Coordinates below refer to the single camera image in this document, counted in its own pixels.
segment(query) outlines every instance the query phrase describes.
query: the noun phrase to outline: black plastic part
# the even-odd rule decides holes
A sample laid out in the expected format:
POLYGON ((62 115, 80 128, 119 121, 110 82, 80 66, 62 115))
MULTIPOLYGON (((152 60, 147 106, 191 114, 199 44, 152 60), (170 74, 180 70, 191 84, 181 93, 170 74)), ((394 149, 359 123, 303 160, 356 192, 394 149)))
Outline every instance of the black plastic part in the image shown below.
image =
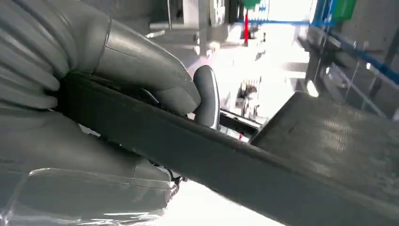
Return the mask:
POLYGON ((250 143, 331 179, 369 209, 398 220, 398 132, 397 122, 297 93, 250 143))
POLYGON ((251 138, 258 132, 258 128, 252 125, 249 125, 239 119, 242 118, 240 115, 235 115, 231 112, 226 112, 221 110, 220 112, 220 125, 232 129, 245 137, 251 138))
POLYGON ((75 121, 284 224, 398 225, 397 206, 275 154, 276 145, 271 152, 242 143, 84 77, 68 76, 60 98, 75 121))
POLYGON ((220 100, 215 73, 210 66, 204 65, 195 71, 193 80, 201 95, 201 104, 195 109, 194 121, 200 125, 217 129, 220 100))

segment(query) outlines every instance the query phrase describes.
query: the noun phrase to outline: gray plastic part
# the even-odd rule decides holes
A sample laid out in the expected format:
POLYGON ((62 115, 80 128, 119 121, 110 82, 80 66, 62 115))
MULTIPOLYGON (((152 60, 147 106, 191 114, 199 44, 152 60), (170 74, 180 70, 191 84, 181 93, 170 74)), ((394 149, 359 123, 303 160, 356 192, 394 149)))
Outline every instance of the gray plastic part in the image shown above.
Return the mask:
POLYGON ((195 84, 176 57, 117 21, 111 23, 96 75, 140 85, 180 115, 191 113, 201 102, 195 84))
POLYGON ((195 110, 194 121, 200 125, 217 129, 219 126, 220 101, 215 73, 208 65, 201 66, 194 73, 194 83, 202 101, 195 110))

